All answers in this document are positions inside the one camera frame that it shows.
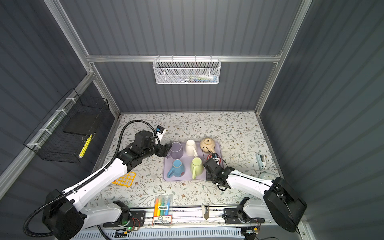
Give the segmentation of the light green mug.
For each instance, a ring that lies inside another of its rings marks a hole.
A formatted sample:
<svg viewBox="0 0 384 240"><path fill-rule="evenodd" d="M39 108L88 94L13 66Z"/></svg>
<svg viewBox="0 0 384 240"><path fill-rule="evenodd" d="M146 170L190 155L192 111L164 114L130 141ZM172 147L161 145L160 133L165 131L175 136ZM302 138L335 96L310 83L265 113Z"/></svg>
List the light green mug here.
<svg viewBox="0 0 384 240"><path fill-rule="evenodd" d="M203 171L204 167L202 159L199 157L193 158L191 162L192 179L195 180L198 176L203 173Z"/></svg>

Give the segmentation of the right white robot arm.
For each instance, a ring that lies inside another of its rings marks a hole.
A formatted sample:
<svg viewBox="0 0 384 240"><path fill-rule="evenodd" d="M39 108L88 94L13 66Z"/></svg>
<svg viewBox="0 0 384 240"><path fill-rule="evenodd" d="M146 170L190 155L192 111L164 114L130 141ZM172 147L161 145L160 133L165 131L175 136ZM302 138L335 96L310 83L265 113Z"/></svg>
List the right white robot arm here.
<svg viewBox="0 0 384 240"><path fill-rule="evenodd" d="M219 190L240 190L263 200L258 203L249 197L243 198L236 207L234 219L242 223L249 223L257 218L273 219L288 232L294 233L297 230L308 205L285 179L255 178L232 167L222 168L214 159L207 160L204 167L211 182Z"/></svg>

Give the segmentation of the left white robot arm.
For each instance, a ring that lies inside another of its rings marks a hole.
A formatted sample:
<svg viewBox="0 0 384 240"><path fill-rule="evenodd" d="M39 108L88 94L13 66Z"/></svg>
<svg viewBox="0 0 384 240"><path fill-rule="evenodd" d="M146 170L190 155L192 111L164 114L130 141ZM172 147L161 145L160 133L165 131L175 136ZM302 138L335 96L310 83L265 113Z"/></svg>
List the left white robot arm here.
<svg viewBox="0 0 384 240"><path fill-rule="evenodd" d="M61 199L43 211L43 223L58 240L69 240L81 230L118 223L125 226L130 221L130 209L121 201L101 207L89 207L88 202L113 181L127 174L152 155L166 157L172 144L156 144L149 131L140 131L133 143L118 152L110 165L105 165L80 183L67 188L64 193L51 192L46 200Z"/></svg>

